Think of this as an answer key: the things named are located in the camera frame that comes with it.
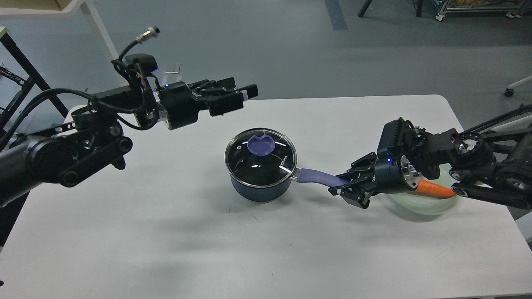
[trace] metal cart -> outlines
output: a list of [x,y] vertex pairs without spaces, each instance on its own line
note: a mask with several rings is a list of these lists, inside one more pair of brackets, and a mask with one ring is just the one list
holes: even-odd
[[448,12],[507,12],[509,18],[520,18],[528,10],[532,0],[497,2],[493,4],[458,5],[451,0],[441,0],[436,20],[443,21]]

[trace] lid rim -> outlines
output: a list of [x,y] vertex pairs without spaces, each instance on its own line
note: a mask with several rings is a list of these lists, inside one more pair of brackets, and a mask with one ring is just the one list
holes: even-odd
[[[272,184],[268,184],[268,185],[254,185],[254,184],[250,184],[250,183],[247,183],[247,182],[244,182],[243,180],[239,179],[236,177],[236,175],[233,173],[233,171],[231,170],[230,166],[229,166],[229,162],[228,162],[228,155],[229,155],[229,150],[230,148],[233,146],[233,144],[235,143],[235,141],[242,135],[242,134],[245,134],[249,131],[255,131],[255,130],[263,130],[263,131],[268,131],[268,132],[271,132],[271,133],[274,133],[278,136],[281,136],[284,140],[286,140],[286,142],[288,143],[289,147],[292,149],[292,153],[293,153],[293,158],[294,158],[294,163],[292,165],[292,169],[290,169],[290,172],[288,174],[286,174],[282,179],[272,183]],[[227,144],[227,147],[226,147],[226,154],[225,154],[225,163],[226,163],[226,168],[227,168],[227,171],[229,172],[229,174],[231,175],[231,177],[236,180],[237,182],[239,182],[240,184],[246,186],[246,187],[251,187],[251,188],[255,188],[255,189],[266,189],[266,188],[271,188],[271,187],[275,187],[275,186],[278,186],[284,182],[286,182],[288,179],[290,179],[290,177],[294,174],[295,170],[296,170],[296,165],[297,165],[297,153],[296,153],[296,149],[294,147],[294,144],[292,143],[292,141],[286,137],[286,135],[278,132],[278,131],[275,131],[275,130],[272,130],[272,129],[268,129],[268,128],[261,128],[261,127],[257,127],[257,128],[252,128],[252,129],[248,129],[248,130],[245,130],[245,131],[242,131],[240,133],[238,133],[235,137],[233,137],[233,139],[231,139],[231,141]]]

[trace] gray floor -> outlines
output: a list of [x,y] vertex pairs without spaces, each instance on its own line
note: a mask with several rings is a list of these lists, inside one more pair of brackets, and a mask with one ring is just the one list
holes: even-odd
[[[242,86],[256,83],[262,99],[440,94],[464,128],[532,103],[532,84],[511,98],[502,95],[508,84],[532,74],[529,15],[449,14],[437,22],[434,10],[416,18],[411,0],[375,0],[361,19],[362,0],[339,0],[347,30],[333,30],[326,2],[104,0],[96,7],[119,51],[147,26],[159,26],[161,35],[134,51],[154,55],[161,69],[182,63],[185,82],[233,76]],[[429,1],[425,7],[431,9]],[[81,12],[0,26],[10,29],[52,87],[117,87]],[[17,70],[4,50],[0,62]],[[13,87],[5,79],[0,87],[5,106]],[[82,103],[62,99],[69,107]],[[48,105],[22,128],[57,122],[61,118]],[[345,123],[351,129],[367,125]]]

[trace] pot lid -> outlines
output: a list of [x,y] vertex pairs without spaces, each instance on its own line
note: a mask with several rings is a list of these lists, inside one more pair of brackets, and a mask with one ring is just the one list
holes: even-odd
[[283,134],[266,128],[246,130],[226,148],[226,166],[238,182],[268,188],[287,180],[296,167],[296,151]]

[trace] purple lid knob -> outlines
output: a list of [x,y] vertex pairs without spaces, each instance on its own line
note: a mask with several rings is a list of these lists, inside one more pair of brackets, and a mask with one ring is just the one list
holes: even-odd
[[260,157],[267,156],[275,149],[275,141],[268,134],[264,134],[261,137],[253,135],[247,141],[247,149],[254,155]]

